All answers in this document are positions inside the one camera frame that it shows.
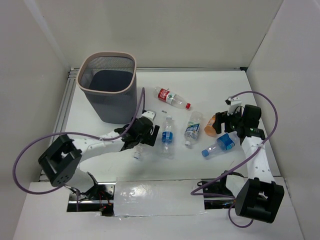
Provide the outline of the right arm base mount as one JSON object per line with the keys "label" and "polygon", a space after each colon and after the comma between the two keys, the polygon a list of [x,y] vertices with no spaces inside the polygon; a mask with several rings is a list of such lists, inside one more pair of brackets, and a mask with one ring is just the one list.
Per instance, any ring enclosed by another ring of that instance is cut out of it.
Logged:
{"label": "right arm base mount", "polygon": [[203,194],[219,194],[227,197],[208,196],[203,197],[205,210],[228,209],[233,203],[234,194],[238,195],[245,185],[245,179],[238,176],[225,177],[210,186],[200,190]]}

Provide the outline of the orange juice bottle gold cap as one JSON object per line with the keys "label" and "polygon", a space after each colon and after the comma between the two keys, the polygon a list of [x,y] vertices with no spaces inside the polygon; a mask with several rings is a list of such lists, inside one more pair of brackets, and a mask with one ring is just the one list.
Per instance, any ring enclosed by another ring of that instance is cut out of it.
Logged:
{"label": "orange juice bottle gold cap", "polygon": [[216,116],[213,115],[204,128],[204,132],[210,137],[217,136],[217,132],[216,132],[215,128],[213,127],[213,124],[215,123],[215,121],[216,121]]}

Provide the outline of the small clear bottle white cap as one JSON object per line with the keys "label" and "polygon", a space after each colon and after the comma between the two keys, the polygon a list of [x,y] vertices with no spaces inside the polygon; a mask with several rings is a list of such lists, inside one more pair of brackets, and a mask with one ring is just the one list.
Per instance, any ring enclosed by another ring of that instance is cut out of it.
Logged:
{"label": "small clear bottle white cap", "polygon": [[142,161],[144,158],[144,150],[145,150],[145,146],[143,144],[139,143],[134,148],[133,158],[135,160]]}

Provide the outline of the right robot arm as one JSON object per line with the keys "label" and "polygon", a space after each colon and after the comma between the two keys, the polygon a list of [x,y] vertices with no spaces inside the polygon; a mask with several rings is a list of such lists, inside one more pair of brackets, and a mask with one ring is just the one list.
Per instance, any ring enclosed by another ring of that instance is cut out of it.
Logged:
{"label": "right robot arm", "polygon": [[235,130],[246,158],[248,179],[235,193],[237,216],[265,223],[273,223],[285,195],[284,187],[278,185],[271,173],[264,149],[265,133],[258,128],[262,110],[254,105],[245,105],[231,119],[226,130]]}

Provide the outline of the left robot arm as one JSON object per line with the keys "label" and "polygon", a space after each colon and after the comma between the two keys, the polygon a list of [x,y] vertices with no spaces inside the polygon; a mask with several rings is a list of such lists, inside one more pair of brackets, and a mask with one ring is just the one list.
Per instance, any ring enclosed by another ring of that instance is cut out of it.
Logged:
{"label": "left robot arm", "polygon": [[90,172],[78,168],[81,162],[108,153],[133,149],[138,144],[155,145],[159,125],[145,116],[136,118],[125,132],[125,127],[95,138],[72,139],[67,134],[59,136],[40,156],[38,163],[52,187],[68,186],[78,190],[86,199],[97,197],[98,181]]}

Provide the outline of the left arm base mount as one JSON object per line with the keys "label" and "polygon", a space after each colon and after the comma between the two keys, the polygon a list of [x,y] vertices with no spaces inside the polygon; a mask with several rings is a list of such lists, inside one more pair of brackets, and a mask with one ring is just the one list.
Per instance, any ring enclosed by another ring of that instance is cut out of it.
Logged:
{"label": "left arm base mount", "polygon": [[77,193],[75,188],[69,189],[69,197],[66,211],[75,212],[95,212],[100,216],[114,216],[114,196],[116,182],[99,182],[97,190],[93,194],[86,196],[84,193]]}

